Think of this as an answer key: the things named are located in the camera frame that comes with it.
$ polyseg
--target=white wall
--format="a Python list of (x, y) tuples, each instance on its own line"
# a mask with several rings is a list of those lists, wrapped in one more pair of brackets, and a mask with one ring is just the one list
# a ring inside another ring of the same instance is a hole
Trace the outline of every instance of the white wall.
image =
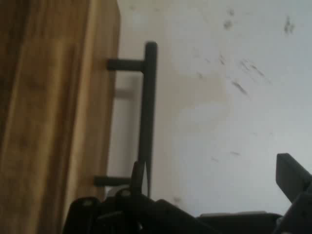
[[(193, 215), (283, 214), (290, 202), (275, 183), (276, 154), (312, 171), (312, 1), (118, 3), (119, 57), (159, 45), (152, 198)], [(115, 101), (110, 175), (130, 175), (140, 86), (139, 74), (117, 77), (133, 95)]]

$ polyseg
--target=black metal handle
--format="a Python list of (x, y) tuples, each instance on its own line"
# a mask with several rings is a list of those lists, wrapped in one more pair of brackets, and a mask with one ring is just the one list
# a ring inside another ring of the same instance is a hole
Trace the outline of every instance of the black metal handle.
[[(110, 71), (141, 71), (143, 73), (138, 161), (146, 163), (149, 193), (152, 169), (156, 68), (157, 44), (155, 42), (148, 42), (145, 44), (144, 60), (109, 59), (107, 62), (107, 69)], [(120, 183), (116, 184), (124, 184), (124, 180), (120, 180), (119, 182)], [(99, 183), (97, 183), (95, 185), (107, 186), (108, 184), (101, 183), (99, 185)]]

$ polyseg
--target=wall stain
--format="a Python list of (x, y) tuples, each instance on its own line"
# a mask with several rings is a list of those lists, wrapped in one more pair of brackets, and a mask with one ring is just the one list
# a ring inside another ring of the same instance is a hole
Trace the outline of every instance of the wall stain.
[(258, 72), (259, 75), (261, 75), (262, 77), (264, 77), (264, 74), (263, 74), (262, 72), (260, 72), (256, 66), (251, 65), (250, 67), (253, 68), (256, 72)]
[(256, 72), (259, 76), (261, 76), (268, 84), (271, 84), (271, 83), (272, 83), (268, 78), (265, 77), (265, 75), (263, 74), (263, 72), (261, 72), (261, 71), (254, 65), (254, 63), (251, 62), (251, 61), (248, 61), (248, 60), (246, 60), (246, 59), (242, 59), (242, 60), (239, 62), (238, 67), (239, 67), (244, 73), (249, 74), (250, 77), (251, 77), (251, 79), (253, 79), (253, 81), (254, 81), (255, 83), (257, 83), (257, 84), (258, 84), (257, 80), (256, 80), (253, 76), (251, 76), (252, 70), (253, 70), (254, 72)]
[(216, 162), (216, 163), (219, 163), (219, 159), (217, 159), (217, 158), (215, 158), (215, 157), (212, 157), (212, 158), (211, 158), (211, 161)]
[(177, 79), (168, 81), (172, 84), (164, 87), (170, 102), (164, 103), (163, 108), (172, 119), (170, 127), (175, 134), (210, 132), (230, 111), (225, 80), (215, 71), (201, 74), (204, 81), (196, 73), (191, 77), (178, 75)]
[(222, 55), (219, 56), (219, 61), (222, 65), (225, 65), (224, 57)]
[(235, 82), (235, 81), (232, 81), (231, 83), (232, 83), (232, 85), (234, 85), (242, 94), (248, 96), (247, 91), (246, 91), (239, 83), (237, 83), (237, 82)]
[(230, 154), (234, 155), (234, 156), (240, 156), (240, 153), (239, 152), (235, 152), (235, 151), (231, 151)]
[(227, 11), (227, 12), (228, 12), (228, 15), (229, 15), (229, 16), (234, 16), (234, 15), (235, 15), (234, 10), (233, 10), (233, 9), (231, 9), (231, 8), (230, 8), (230, 9), (228, 9), (228, 11)]
[(197, 74), (197, 76), (198, 76), (198, 78), (199, 78), (200, 80), (203, 80), (203, 79), (204, 79), (203, 74), (201, 74), (200, 72), (196, 72), (196, 74)]
[(295, 25), (291, 23), (291, 18), (289, 16), (286, 17), (286, 22), (284, 26), (284, 32), (286, 35), (293, 34)]
[(225, 30), (229, 30), (232, 26), (233, 26), (233, 23), (229, 19), (223, 23), (223, 27)]

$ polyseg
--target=wooden cabinet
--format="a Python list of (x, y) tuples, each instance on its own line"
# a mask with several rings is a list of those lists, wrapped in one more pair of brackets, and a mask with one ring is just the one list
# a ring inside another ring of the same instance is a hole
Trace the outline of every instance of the wooden cabinet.
[(120, 14), (115, 0), (0, 2), (0, 233), (61, 233), (105, 175)]

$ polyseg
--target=wooden door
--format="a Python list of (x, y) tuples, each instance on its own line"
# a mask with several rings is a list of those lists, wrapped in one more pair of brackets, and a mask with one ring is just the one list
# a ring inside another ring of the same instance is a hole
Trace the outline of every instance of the wooden door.
[(115, 0), (0, 2), (0, 233), (61, 233), (103, 198), (119, 25)]

